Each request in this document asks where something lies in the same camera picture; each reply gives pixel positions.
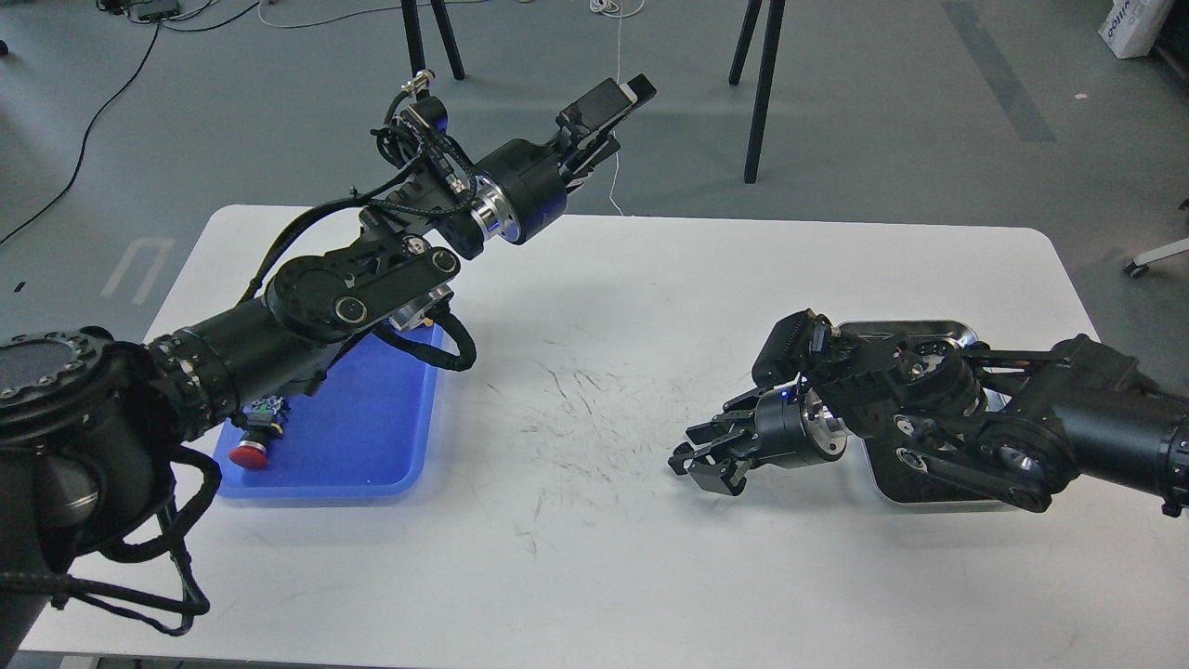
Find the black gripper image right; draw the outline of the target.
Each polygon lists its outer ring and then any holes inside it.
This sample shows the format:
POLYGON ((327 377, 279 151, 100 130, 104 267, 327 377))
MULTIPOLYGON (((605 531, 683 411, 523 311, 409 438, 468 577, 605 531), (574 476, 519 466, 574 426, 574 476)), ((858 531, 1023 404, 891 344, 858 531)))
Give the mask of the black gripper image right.
POLYGON ((686 441, 668 457, 672 471, 704 491, 740 496, 754 465, 793 469, 839 460, 848 428, 814 389, 749 390, 688 427, 686 441))

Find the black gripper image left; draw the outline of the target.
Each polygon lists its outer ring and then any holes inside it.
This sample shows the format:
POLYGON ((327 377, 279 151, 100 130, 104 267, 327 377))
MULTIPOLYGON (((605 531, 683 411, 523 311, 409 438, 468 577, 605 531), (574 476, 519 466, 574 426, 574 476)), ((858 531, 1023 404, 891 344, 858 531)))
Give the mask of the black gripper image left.
POLYGON ((555 138, 545 144, 512 138, 480 158, 473 165, 477 191, 470 212, 480 231, 478 245, 493 236, 526 244, 561 217, 568 187, 581 187, 596 166, 619 152, 619 141, 610 135, 615 125, 655 95, 644 72, 625 84, 603 80, 556 115, 555 138))

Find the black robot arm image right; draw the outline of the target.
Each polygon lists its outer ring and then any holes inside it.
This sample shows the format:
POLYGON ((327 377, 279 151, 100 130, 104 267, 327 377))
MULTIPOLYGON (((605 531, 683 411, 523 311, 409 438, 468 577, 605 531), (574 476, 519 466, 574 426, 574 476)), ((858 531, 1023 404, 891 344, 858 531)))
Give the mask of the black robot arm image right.
POLYGON ((1078 475, 1185 511, 1185 398, 1084 334, 1001 351, 956 321, 781 318, 754 387, 688 427, 668 457, 707 492, 740 496, 765 465, 832 463, 858 438, 876 490, 901 505, 1004 503, 1040 513, 1078 475))

